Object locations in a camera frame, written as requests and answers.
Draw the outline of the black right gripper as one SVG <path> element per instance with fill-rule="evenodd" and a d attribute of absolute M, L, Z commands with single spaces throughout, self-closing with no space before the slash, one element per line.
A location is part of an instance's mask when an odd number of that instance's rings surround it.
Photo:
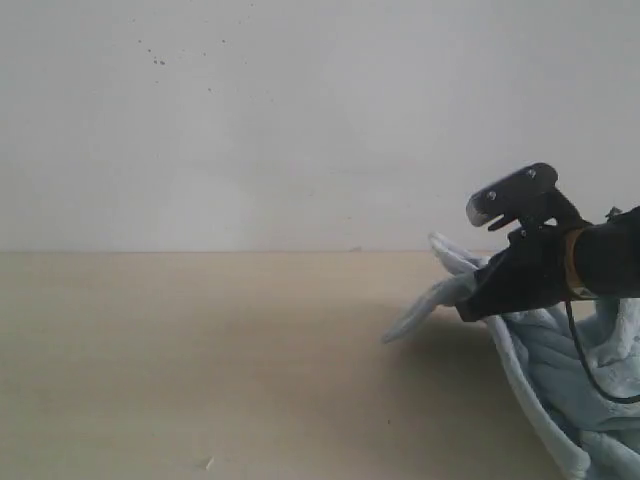
<path fill-rule="evenodd" d="M 511 232 L 509 251 L 497 253 L 477 270 L 472 292 L 455 304 L 461 319 L 476 322 L 578 299 L 567 277 L 568 233 L 570 230 L 552 225 Z"/>

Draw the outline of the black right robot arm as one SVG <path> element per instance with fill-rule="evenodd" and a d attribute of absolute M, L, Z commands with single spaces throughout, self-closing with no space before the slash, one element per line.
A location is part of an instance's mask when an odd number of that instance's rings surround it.
<path fill-rule="evenodd" d="M 455 308 L 465 322 L 548 308 L 561 302 L 639 296 L 639 209 L 602 224 L 548 226 L 514 234 L 505 250 L 473 274 Z"/>

